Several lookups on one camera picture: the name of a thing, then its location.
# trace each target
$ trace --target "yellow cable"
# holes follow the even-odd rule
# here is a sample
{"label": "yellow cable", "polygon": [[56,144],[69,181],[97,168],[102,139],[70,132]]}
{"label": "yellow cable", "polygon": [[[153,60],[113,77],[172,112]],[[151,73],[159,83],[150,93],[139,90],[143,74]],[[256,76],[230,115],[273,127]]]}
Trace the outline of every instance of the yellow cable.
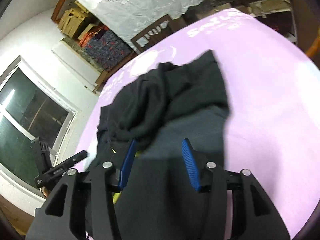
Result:
{"label": "yellow cable", "polygon": [[[142,154],[141,151],[137,151],[135,157],[137,158],[137,157],[140,156],[141,154]],[[120,195],[121,195],[121,192],[120,192],[120,193],[115,193],[115,194],[113,195],[113,197],[112,197],[113,204],[116,204],[116,202],[118,201]]]}
{"label": "yellow cable", "polygon": [[319,48],[320,48],[320,28],[318,30],[318,36],[312,43],[311,47],[306,51],[306,55],[312,58],[315,54],[317,54]]}
{"label": "yellow cable", "polygon": [[115,193],[112,197],[112,200],[113,200],[113,204],[116,204],[116,202],[118,201],[119,197],[121,195],[121,192],[120,193]]}

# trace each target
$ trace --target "pink table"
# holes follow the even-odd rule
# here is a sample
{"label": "pink table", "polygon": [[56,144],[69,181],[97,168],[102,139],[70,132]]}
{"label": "pink table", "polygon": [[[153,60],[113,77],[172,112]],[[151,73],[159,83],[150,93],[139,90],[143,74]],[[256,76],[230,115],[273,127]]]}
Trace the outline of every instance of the pink table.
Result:
{"label": "pink table", "polygon": [[140,54],[105,85],[77,152],[96,154],[100,107],[159,62],[181,65],[212,49],[220,62],[231,115],[226,169],[252,171],[271,197],[291,238],[320,198],[320,73],[287,39],[235,9],[198,21]]}

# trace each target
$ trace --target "white wall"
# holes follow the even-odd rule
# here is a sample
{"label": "white wall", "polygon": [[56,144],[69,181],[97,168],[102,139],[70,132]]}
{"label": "white wall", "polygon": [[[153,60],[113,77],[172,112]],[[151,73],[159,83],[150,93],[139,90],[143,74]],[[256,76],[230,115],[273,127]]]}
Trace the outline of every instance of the white wall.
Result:
{"label": "white wall", "polygon": [[54,8],[58,0],[12,0],[0,19],[0,40],[33,16]]}
{"label": "white wall", "polygon": [[[72,75],[53,54],[51,48],[64,36],[50,19],[53,9],[24,22],[0,41],[0,75],[17,56],[25,62],[54,90],[77,108],[77,116],[64,142],[63,159],[75,153],[81,133],[92,112],[98,96],[90,92]],[[23,192],[0,176],[0,195],[21,210],[34,215],[34,208],[42,204],[31,192]]]}

